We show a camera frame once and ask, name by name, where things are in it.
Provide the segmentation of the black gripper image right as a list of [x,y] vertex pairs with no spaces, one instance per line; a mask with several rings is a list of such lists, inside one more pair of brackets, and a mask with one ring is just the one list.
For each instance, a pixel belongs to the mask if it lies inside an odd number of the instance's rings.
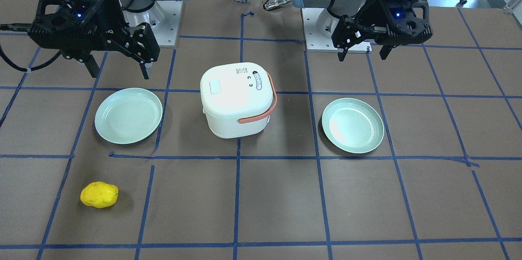
[[386,60],[395,47],[422,44],[432,36],[427,0],[376,0],[356,15],[343,15],[331,39],[343,62],[347,50],[365,40],[382,45],[380,59]]

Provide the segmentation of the silver robot arm image right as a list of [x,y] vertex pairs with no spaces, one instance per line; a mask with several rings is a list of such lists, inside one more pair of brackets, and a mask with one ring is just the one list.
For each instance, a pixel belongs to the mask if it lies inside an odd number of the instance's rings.
[[292,0],[298,8],[321,8],[319,26],[343,61],[365,40],[381,46],[385,60],[399,45],[423,44],[433,36],[428,0]]

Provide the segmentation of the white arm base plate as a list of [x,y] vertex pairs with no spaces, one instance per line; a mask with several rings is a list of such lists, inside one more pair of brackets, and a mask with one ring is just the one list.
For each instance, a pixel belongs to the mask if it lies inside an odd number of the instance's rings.
[[141,13],[123,11],[123,14],[130,26],[148,22],[161,48],[175,48],[183,3],[182,1],[156,1],[147,11]]
[[325,8],[302,8],[303,31],[308,52],[337,53],[331,36],[338,19]]

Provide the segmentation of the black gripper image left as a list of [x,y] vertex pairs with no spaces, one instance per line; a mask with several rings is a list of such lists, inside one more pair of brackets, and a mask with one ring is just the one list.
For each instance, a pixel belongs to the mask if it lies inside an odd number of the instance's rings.
[[[28,35],[41,48],[62,51],[118,51],[140,63],[144,79],[150,79],[152,63],[160,48],[151,26],[131,28],[119,0],[39,0]],[[84,65],[92,78],[100,67],[89,54]]]

